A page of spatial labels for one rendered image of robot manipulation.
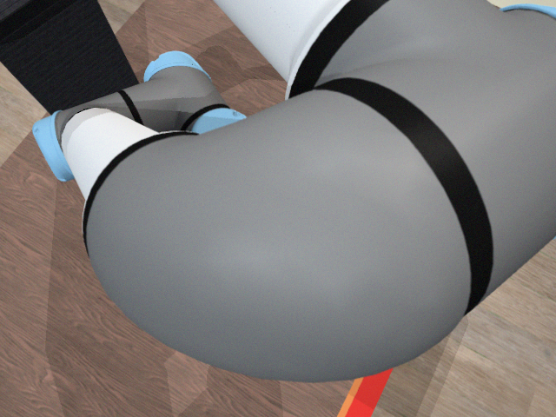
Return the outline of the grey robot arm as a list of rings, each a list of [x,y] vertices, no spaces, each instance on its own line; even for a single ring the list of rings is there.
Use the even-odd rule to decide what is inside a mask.
[[[259,379],[355,380],[437,345],[556,239],[555,7],[213,1],[285,101],[246,117],[170,51],[32,127],[141,330]]]

